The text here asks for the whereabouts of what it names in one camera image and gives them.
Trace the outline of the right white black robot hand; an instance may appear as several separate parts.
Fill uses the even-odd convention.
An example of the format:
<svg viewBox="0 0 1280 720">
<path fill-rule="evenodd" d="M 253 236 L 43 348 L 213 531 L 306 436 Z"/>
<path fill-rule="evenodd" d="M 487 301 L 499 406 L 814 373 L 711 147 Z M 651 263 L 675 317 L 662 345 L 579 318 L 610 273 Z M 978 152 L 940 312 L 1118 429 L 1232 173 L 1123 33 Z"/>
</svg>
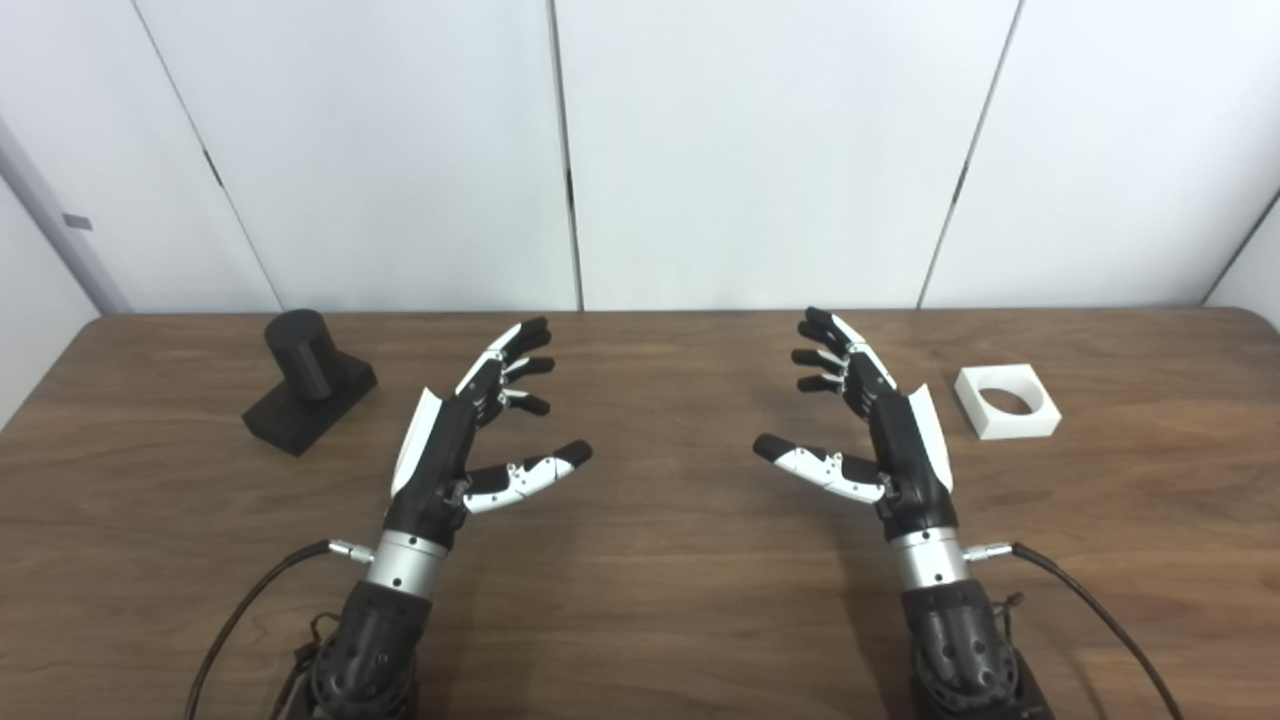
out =
<svg viewBox="0 0 1280 720">
<path fill-rule="evenodd" d="M 801 392 L 831 392 L 870 432 L 872 459 L 758 436 L 753 450 L 769 464 L 840 498 L 876 510 L 908 591 L 959 582 L 972 574 L 957 538 L 948 447 L 928 386 L 899 388 L 878 354 L 850 324 L 808 307 L 797 333 L 815 342 L 791 359 L 819 374 L 797 380 Z"/>
</svg>

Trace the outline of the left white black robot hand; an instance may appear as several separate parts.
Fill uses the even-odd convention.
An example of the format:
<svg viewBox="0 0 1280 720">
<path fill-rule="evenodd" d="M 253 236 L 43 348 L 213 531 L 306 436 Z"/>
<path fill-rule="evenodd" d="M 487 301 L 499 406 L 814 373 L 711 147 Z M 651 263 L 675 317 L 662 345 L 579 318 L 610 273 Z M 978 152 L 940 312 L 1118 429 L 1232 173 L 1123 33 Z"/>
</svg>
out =
<svg viewBox="0 0 1280 720">
<path fill-rule="evenodd" d="M 536 416 L 550 411 L 545 400 L 512 388 L 522 377 L 554 369 L 553 359 L 532 356 L 548 343 L 545 316 L 517 323 L 477 355 L 445 397 L 422 391 L 393 471 L 367 583 L 430 600 L 454 536 L 470 515 L 521 502 L 593 457 L 593 447 L 577 439 L 525 460 L 468 466 L 477 432 L 503 411 Z"/>
</svg>

